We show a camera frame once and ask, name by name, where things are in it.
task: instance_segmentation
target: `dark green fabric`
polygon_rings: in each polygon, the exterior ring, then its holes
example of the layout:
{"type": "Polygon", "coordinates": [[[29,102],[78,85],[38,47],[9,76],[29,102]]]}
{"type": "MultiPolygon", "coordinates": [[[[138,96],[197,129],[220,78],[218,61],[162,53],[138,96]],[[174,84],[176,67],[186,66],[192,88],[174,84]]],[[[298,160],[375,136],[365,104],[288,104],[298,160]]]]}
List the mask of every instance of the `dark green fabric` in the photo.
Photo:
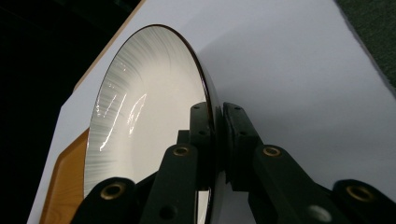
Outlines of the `dark green fabric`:
{"type": "Polygon", "coordinates": [[[396,1],[336,2],[390,85],[396,89],[396,1]]]}

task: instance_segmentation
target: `white table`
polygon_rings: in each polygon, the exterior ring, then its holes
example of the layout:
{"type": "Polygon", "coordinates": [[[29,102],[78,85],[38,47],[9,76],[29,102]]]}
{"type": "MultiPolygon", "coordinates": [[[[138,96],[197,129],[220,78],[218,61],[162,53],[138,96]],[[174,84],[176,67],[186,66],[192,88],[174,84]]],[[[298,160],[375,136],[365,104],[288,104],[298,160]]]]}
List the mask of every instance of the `white table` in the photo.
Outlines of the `white table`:
{"type": "MultiPolygon", "coordinates": [[[[111,60],[154,23],[181,33],[220,101],[244,107],[261,138],[285,148],[314,181],[331,189],[353,178],[396,201],[395,92],[334,1],[147,0],[62,106],[28,223],[40,218],[59,154],[89,128],[111,60]]],[[[223,193],[219,223],[255,223],[246,193],[223,193]]]]}

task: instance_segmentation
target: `plate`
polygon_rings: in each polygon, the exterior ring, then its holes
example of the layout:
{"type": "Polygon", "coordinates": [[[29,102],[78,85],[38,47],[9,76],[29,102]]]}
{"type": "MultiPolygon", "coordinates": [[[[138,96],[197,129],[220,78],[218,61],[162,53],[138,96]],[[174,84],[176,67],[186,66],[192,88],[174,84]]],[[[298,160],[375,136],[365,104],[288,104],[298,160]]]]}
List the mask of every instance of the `plate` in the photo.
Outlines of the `plate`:
{"type": "MultiPolygon", "coordinates": [[[[93,107],[84,197],[110,177],[138,183],[158,171],[178,131],[190,128],[191,106],[207,102],[213,118],[206,84],[195,53],[175,30],[150,25],[131,35],[106,71],[93,107]]],[[[199,191],[198,223],[205,222],[209,195],[199,191]]]]}

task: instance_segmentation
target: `white plate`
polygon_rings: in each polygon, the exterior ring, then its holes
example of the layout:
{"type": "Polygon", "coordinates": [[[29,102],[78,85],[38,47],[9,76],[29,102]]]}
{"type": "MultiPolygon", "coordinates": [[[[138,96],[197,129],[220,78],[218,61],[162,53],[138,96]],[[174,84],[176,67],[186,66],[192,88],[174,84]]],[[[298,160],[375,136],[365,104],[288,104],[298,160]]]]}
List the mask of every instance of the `white plate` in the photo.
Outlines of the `white plate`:
{"type": "MultiPolygon", "coordinates": [[[[206,89],[195,54],[176,31],[150,25],[134,33],[109,66],[92,112],[84,196],[110,177],[138,183],[158,171],[178,130],[190,128],[191,106],[210,102],[206,89]]],[[[200,191],[198,223],[208,197],[200,191]]]]}

